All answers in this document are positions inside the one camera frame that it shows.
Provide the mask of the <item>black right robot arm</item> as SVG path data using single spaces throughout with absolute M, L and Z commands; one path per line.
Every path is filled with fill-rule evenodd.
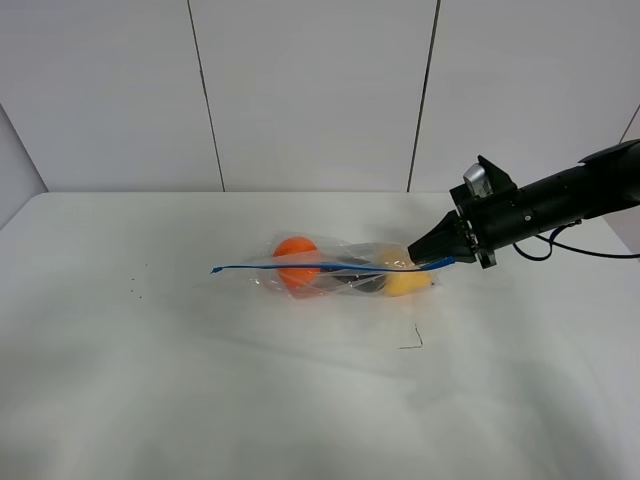
M 601 150 L 532 184 L 519 187 L 480 156 L 451 189 L 455 209 L 408 247 L 416 265 L 446 259 L 496 264 L 495 251 L 550 231 L 555 244 L 564 229 L 583 220 L 639 205 L 639 141 Z

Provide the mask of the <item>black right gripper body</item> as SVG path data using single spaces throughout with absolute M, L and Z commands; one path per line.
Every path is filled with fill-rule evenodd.
M 459 263 L 479 263 L 483 269 L 497 264 L 495 248 L 483 238 L 474 213 L 476 207 L 482 206 L 495 193 L 490 182 L 462 184 L 450 190 L 454 209 L 438 224 L 440 257 Z

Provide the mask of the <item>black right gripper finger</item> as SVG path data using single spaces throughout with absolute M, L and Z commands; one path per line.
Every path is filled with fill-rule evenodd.
M 473 262 L 473 254 L 444 254 L 440 252 L 426 253 L 417 256 L 417 266 L 420 271 L 434 271 L 456 263 L 470 264 Z
M 444 259 L 465 260 L 465 223 L 455 210 L 427 234 L 408 247 L 413 263 L 435 263 Z

